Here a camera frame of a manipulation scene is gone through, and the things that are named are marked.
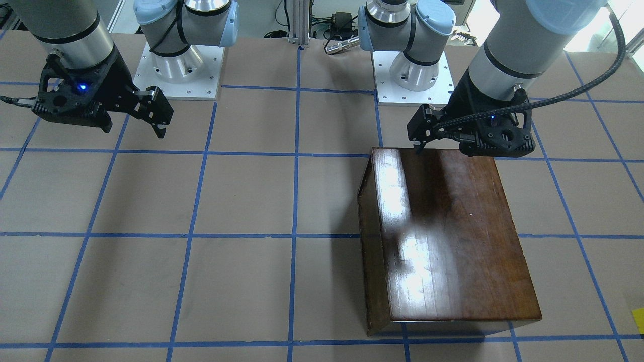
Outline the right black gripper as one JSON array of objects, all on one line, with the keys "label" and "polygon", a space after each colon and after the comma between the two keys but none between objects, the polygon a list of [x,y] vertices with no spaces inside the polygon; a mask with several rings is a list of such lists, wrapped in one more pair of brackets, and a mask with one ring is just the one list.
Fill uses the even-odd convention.
[{"label": "right black gripper", "polygon": [[164,138],[170,124],[173,107],[157,85],[139,89],[117,46],[104,63],[104,75],[98,89],[98,101],[111,112],[127,113],[152,126],[158,138]]}]

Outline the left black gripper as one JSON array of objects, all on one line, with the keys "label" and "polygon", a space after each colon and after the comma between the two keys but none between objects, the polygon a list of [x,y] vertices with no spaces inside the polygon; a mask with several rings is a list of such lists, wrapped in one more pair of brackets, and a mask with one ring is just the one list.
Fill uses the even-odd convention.
[{"label": "left black gripper", "polygon": [[444,126],[444,130],[439,131],[439,128],[435,128],[437,124],[476,113],[471,100],[472,89],[473,82],[467,70],[456,85],[446,106],[439,110],[428,103],[418,107],[407,123],[407,134],[409,141],[414,143],[415,153],[421,153],[423,146],[428,142],[453,138],[452,135],[458,128],[457,126]]}]

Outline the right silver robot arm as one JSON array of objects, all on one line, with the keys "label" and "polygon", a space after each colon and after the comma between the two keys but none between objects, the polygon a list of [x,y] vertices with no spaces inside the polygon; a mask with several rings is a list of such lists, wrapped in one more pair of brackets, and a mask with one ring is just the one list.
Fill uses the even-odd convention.
[{"label": "right silver robot arm", "polygon": [[[41,119],[110,132],[109,112],[147,122],[163,138],[174,110],[158,85],[139,89],[98,9],[91,1],[10,1],[28,31],[47,50],[39,91],[2,96]],[[197,46],[230,47],[237,40],[236,1],[136,1],[136,20],[164,82],[189,80],[205,62]]]}]

